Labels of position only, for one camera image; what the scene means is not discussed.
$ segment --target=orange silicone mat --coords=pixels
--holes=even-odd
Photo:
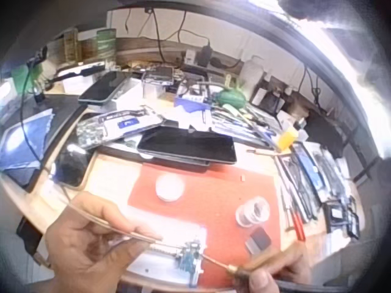
[[[156,179],[167,172],[180,175],[186,184],[182,197],[171,203],[160,200],[155,191]],[[205,173],[194,173],[144,164],[128,204],[155,214],[205,226],[205,254],[226,264],[239,265],[250,258],[245,242],[257,227],[240,227],[236,223],[235,212],[240,205],[256,196],[264,197],[270,205],[270,218],[262,226],[273,246],[279,248],[279,210],[272,176],[228,165],[212,165]],[[231,286],[232,281],[225,270],[207,261],[203,261],[202,268],[205,272],[200,276],[199,286]]]

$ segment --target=workbench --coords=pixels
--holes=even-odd
[[[156,110],[164,110],[172,107],[172,97],[156,99],[150,102]],[[77,124],[77,120],[65,131],[59,139],[46,161],[46,168],[50,169],[60,152],[62,145]],[[276,196],[278,202],[280,219],[280,248],[283,250],[296,240],[294,230],[285,231],[285,214],[283,211],[282,197],[278,188],[278,171],[274,163],[274,158],[270,151],[264,154],[248,153],[249,147],[235,143],[237,163],[234,168],[258,173],[260,176],[270,176],[276,183]],[[105,154],[97,154],[93,162],[91,172],[88,175],[86,185],[83,190],[113,201],[119,206],[128,204],[128,199],[140,176],[142,164],[132,162]],[[354,184],[351,185],[353,197],[357,203],[357,214],[360,220],[360,229],[365,227],[364,212],[362,210],[360,196]],[[7,195],[27,218],[41,233],[45,233],[48,227],[57,219],[62,210],[66,207],[66,200],[61,188],[55,185],[46,171],[42,171],[37,179],[34,189],[26,192],[16,182],[5,173],[0,174],[0,192]],[[67,189],[70,197],[76,196],[78,191]],[[323,212],[319,219],[304,225],[307,237],[307,248],[309,250],[310,265],[313,266],[324,260],[331,254],[347,246],[350,238],[346,238],[341,233],[327,234]],[[127,273],[124,280],[140,286],[148,285],[150,288],[163,291],[183,291],[183,288],[175,288],[151,279],[145,279],[133,273]]]

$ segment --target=white bottle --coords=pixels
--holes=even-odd
[[[246,61],[240,71],[239,86],[246,100],[250,100],[258,82],[263,76],[263,59],[253,55],[250,60]]]

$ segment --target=smartphone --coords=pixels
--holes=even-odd
[[[86,113],[79,121],[92,118],[98,113]],[[56,181],[64,183],[71,189],[84,188],[87,175],[90,171],[93,160],[95,159],[95,149],[84,150],[77,146],[78,136],[76,127],[63,145],[59,155],[54,161],[53,178]]]

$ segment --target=power cable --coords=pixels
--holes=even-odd
[[[204,35],[200,35],[200,34],[197,34],[195,32],[192,32],[192,31],[189,31],[187,29],[181,29],[182,32],[187,32],[189,34],[192,34],[192,35],[195,35],[196,37],[199,37],[199,38],[204,38],[205,40],[208,41],[208,45],[210,45],[210,39]],[[173,32],[169,37],[165,38],[163,41],[167,41],[168,39],[172,38],[175,34],[177,34],[179,32],[179,30]]]
[[[26,75],[26,80],[24,81],[24,84],[23,84],[23,89],[22,89],[22,96],[21,96],[21,99],[20,99],[20,111],[19,111],[19,117],[20,117],[20,127],[22,129],[22,132],[23,132],[23,137],[24,137],[24,141],[26,142],[26,145],[28,146],[28,148],[30,149],[32,155],[35,157],[35,159],[40,163],[40,166],[42,167],[42,170],[45,170],[46,172],[48,172],[48,174],[50,175],[51,172],[48,168],[46,168],[43,164],[42,164],[42,160],[38,157],[37,153],[35,152],[34,148],[32,147],[32,145],[30,144],[30,141],[29,141],[29,138],[27,136],[27,133],[26,133],[26,130],[24,129],[24,118],[23,118],[23,108],[24,108],[24,98],[26,96],[26,87],[27,87],[27,83],[28,83],[28,80],[30,78],[30,75],[31,75],[31,70],[32,68],[34,67],[34,64],[35,64],[35,60],[33,60],[32,62],[30,62],[28,65],[27,65],[27,75]],[[54,180],[54,178],[52,178],[53,181],[58,184],[60,186],[60,188],[62,189],[64,195],[66,196],[66,198],[68,199],[68,201],[71,200],[67,190],[65,189],[65,187],[57,182],[56,180]]]
[[[156,26],[156,35],[158,37],[158,47],[159,47],[159,53],[160,53],[160,57],[161,57],[161,60],[163,61],[163,63],[167,63],[164,56],[163,56],[163,52],[162,52],[162,49],[161,49],[161,40],[160,40],[160,34],[159,34],[159,25],[158,25],[158,20],[156,18],[156,13],[155,13],[155,10],[152,9],[152,14],[153,14],[153,18],[155,19],[155,26]]]
[[[128,13],[128,16],[125,20],[125,29],[126,29],[126,33],[129,34],[129,28],[128,28],[128,20],[129,20],[129,17],[130,17],[130,13],[132,12],[131,9],[129,9],[129,13]]]
[[[322,108],[322,106],[320,105],[320,102],[319,102],[319,96],[322,92],[322,90],[319,88],[318,84],[319,84],[319,76],[316,76],[316,81],[315,81],[315,86],[313,86],[313,79],[312,79],[312,76],[307,68],[306,65],[304,65],[304,74],[303,74],[303,77],[301,79],[301,82],[300,82],[300,85],[299,85],[299,88],[298,88],[298,93],[300,93],[300,90],[301,90],[301,86],[303,85],[303,82],[304,82],[304,79],[305,79],[305,75],[308,75],[309,78],[310,78],[310,83],[311,83],[311,93],[314,97],[314,103],[315,105],[318,107],[319,111],[322,113],[322,114],[325,114],[327,113],[326,110],[324,110]]]
[[[185,24],[186,14],[187,14],[187,11],[185,11],[184,14],[183,14],[183,19],[182,19],[181,25],[180,25],[179,30],[178,30],[178,42],[179,43],[181,42],[180,34],[181,34],[181,30],[183,28],[183,25]]]
[[[151,18],[151,16],[152,16],[152,13],[150,13],[150,14],[148,15],[147,19],[146,19],[146,20],[144,21],[144,23],[142,24],[141,29],[140,29],[139,33],[137,34],[137,38],[139,38],[139,37],[141,36],[141,33],[142,33],[142,31],[144,30],[145,26],[147,25],[147,23],[148,23],[149,19]]]
[[[305,74],[306,74],[306,73],[307,73],[307,66],[304,65],[304,73],[303,73],[303,77],[301,78],[301,82],[300,82],[300,85],[299,85],[299,88],[298,88],[298,93],[300,93],[301,86],[303,85],[303,82],[304,82]]]

